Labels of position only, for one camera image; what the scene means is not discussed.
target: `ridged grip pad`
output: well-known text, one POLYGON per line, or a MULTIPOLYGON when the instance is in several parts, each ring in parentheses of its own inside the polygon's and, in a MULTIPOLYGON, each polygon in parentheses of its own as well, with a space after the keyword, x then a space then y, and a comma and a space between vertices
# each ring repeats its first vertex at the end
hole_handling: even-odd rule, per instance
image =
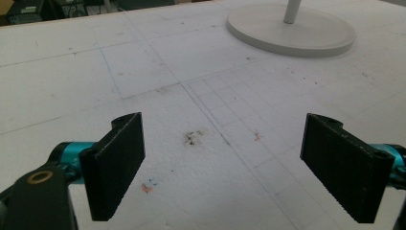
POLYGON ((113 217, 145 158, 141 113, 120 117, 112 126, 97 144, 79 154, 93 220, 113 217))
POLYGON ((395 160, 389 153, 336 120, 307 114, 301 158, 357 222, 374 222, 395 160))

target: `white table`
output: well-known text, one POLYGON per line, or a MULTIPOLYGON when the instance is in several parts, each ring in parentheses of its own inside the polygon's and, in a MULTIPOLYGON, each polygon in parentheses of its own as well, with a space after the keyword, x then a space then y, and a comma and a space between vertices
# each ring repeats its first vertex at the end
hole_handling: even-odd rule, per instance
POLYGON ((70 186, 80 229, 391 229, 405 193, 387 189, 376 224, 358 225, 299 154, 307 112, 367 143, 406 146, 406 9, 303 1, 347 20, 358 39, 339 57, 298 58, 225 28, 230 9, 268 2, 280 1, 0 28, 0 189, 58 143, 97 141, 111 120, 141 111, 147 158, 115 217, 91 221, 84 188, 70 186))

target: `white round base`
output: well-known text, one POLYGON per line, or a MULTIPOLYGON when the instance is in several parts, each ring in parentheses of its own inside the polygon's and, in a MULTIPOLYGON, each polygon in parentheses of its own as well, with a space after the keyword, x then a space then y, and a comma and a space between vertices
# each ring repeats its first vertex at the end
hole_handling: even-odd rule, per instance
POLYGON ((261 4, 232 10, 227 19, 231 34, 273 53, 306 58, 341 55, 356 39, 355 30, 340 18, 304 7, 294 24, 283 22, 286 5, 261 4))

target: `white pole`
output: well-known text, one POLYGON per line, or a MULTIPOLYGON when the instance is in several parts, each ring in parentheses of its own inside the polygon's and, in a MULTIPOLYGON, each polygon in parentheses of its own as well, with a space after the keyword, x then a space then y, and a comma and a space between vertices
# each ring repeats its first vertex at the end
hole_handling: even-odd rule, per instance
POLYGON ((295 23, 296 15, 298 15, 298 10, 301 6, 301 1, 302 0, 289 0, 283 22, 287 24, 295 23))

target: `stain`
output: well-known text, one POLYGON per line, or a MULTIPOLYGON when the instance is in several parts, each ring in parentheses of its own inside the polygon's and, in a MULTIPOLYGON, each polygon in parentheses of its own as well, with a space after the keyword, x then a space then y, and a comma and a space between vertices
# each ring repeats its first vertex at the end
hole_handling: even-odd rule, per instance
POLYGON ((169 225, 169 223, 168 223, 168 220, 167 220, 167 219, 165 220, 165 228, 172 228, 172 227, 169 225))
POLYGON ((158 182, 154 178, 149 178, 147 182, 141 184, 141 190, 146 194, 149 194, 153 191, 153 188, 158 185, 158 182))
POLYGON ((170 90, 167 87, 162 87, 156 89, 155 92, 160 93, 161 95, 167 95, 170 92, 170 90))
POLYGON ((262 137, 262 136, 259 134, 259 132, 256 132, 254 135, 255 135, 254 141, 259 141, 260 138, 262 137))
POLYGON ((141 185, 141 189, 146 193, 149 194, 150 192, 152 192, 153 188, 152 187, 148 187, 146 184, 142 184, 141 185))
POLYGON ((198 130, 193 132, 188 132, 184 135, 184 142, 185 146, 196 146, 201 145, 200 138, 204 135, 204 131, 198 130))

